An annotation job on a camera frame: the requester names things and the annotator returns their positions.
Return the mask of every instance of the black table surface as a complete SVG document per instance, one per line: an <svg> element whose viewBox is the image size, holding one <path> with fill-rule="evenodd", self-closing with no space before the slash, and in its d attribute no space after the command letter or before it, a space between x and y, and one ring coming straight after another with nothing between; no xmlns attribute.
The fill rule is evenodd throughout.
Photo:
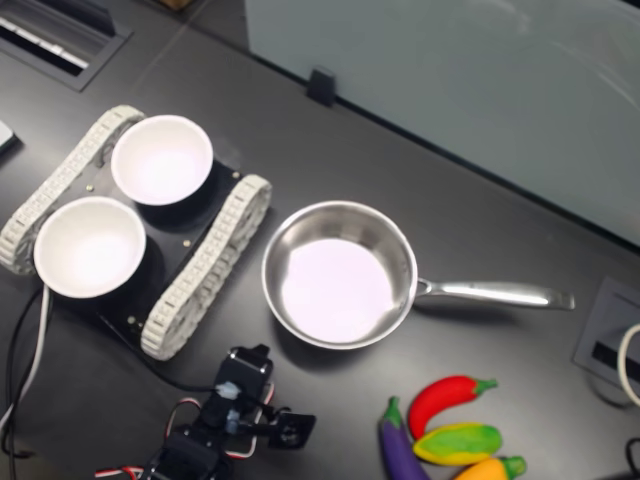
<svg viewBox="0 0 640 480"><path fill-rule="evenodd" d="M383 479L376 422L388 397L399 395L406 407L424 385L454 373L495 377L501 386L434 424L499 427L501 453L525 456L526 478L595 480L625 470L623 445L640 433L640 410L605 404L571 358L602 280L640 288L636 255L348 110L311 102L299 85L203 31L194 15L207 2L182 20L142 0L110 4L135 33L83 93L0 55L0 116L24 141L0 159L0 222L105 110L122 103L193 119L226 163L273 183L272 209L215 306L179 355L161 365L182 382L208 384L229 347L265 343L275 362L275 402L318 416L305 450L260 448L238 463L236 478ZM372 347L308 347L270 314L260 260L281 221L328 199L366 203L393 218L426 278L549 285L573 291L577 308L423 302ZM34 285L0 271L0 354ZM19 437L89 478L98 467L144 463L182 396L116 341L55 315ZM429 473L440 480L452 470Z"/></svg>

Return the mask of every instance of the robotic arm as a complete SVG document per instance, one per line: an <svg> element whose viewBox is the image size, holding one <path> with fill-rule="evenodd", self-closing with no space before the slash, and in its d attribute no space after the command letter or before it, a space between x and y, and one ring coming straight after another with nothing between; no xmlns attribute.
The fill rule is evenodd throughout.
<svg viewBox="0 0 640 480"><path fill-rule="evenodd" d="M263 436L270 448L303 448L316 422L313 415L274 410L259 398L273 370L269 348L233 348L216 376L215 391L191 425L176 428L149 460L139 478L144 480L227 480L231 458L225 444L233 436ZM246 421L261 408L267 424Z"/></svg>

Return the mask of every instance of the yellow squash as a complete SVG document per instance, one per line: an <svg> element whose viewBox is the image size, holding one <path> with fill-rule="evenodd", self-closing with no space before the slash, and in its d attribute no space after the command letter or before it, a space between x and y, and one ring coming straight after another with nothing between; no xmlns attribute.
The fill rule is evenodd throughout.
<svg viewBox="0 0 640 480"><path fill-rule="evenodd" d="M413 453L437 465L471 465L490 458L502 446L500 432L482 423L456 423L430 431Z"/></svg>

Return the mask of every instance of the white bowl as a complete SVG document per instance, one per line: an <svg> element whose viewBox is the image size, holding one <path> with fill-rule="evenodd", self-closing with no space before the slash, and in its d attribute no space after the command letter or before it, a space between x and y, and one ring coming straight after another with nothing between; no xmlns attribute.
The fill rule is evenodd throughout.
<svg viewBox="0 0 640 480"><path fill-rule="evenodd" d="M71 202L44 223L34 261L42 281L71 298L115 290L137 270L147 244L138 215L105 197Z"/></svg>
<svg viewBox="0 0 640 480"><path fill-rule="evenodd" d="M169 205L198 190L211 172L213 147L205 131L175 115L147 118L116 143L111 173L135 202Z"/></svg>

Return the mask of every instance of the stainless steel pan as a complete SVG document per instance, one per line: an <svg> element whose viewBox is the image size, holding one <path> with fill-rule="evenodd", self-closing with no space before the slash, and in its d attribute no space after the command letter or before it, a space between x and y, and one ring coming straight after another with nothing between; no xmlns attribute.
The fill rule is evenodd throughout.
<svg viewBox="0 0 640 480"><path fill-rule="evenodd" d="M289 217L264 256L262 283L274 315L319 347L348 350L393 332L423 295L572 310L573 296L507 282L437 283L418 278L400 229L352 202L311 205Z"/></svg>

